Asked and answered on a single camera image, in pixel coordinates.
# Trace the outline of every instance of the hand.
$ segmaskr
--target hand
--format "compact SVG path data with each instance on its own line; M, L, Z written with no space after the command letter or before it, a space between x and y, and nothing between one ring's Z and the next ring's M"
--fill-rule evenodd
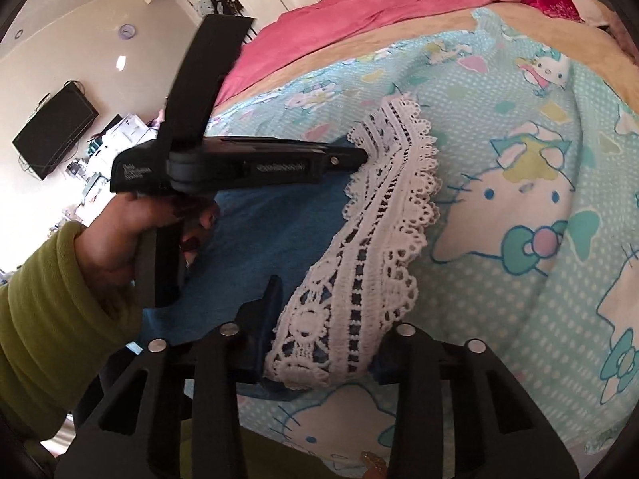
M199 227L182 238L182 249L189 263L195 259L197 248L210 235L219 216L215 202L187 196L116 195L75 240L75 256L87 286L100 300L110 289L130 283L140 234L198 214Z

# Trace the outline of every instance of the beige blanket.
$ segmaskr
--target beige blanket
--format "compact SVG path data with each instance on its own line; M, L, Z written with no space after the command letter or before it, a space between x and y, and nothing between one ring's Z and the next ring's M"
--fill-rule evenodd
M639 67L634 65L608 34L589 25L549 18L537 9L523 4L492 4L488 7L511 27L590 67L630 107L639 111ZM374 52L397 40L437 34L445 30L475 30L476 22L471 12L470 9L457 10L395 23L327 46L262 79L216 108L215 112L224 111L235 103L277 88L318 68Z

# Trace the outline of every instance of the black clamp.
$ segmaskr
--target black clamp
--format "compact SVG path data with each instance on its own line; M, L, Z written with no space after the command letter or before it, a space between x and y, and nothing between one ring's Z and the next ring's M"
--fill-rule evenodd
M264 381L281 309L273 276L261 299L201 341L152 341L79 430L56 479L178 479L184 382L192 378L193 478L247 478L236 384ZM442 477L442 380L452 391L457 479L578 479L558 435L484 342L442 344L400 324L371 372L381 385L399 384L389 479Z

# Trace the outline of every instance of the white lace trim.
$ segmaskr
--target white lace trim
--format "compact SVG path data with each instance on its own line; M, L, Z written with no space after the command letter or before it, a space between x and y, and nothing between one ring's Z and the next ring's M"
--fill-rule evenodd
M346 225L280 315L267 378L299 389L362 376L384 334L415 305L407 266L439 218L429 200L441 185L437 139L419 114L415 102L389 99L349 133L368 162L346 188Z

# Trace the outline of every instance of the green sleeve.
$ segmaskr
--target green sleeve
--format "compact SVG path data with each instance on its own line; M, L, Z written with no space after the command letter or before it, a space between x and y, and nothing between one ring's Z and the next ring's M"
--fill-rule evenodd
M98 304L75 259L80 224L66 224L0 287L0 411L24 437L58 431L114 351L139 331L127 290Z

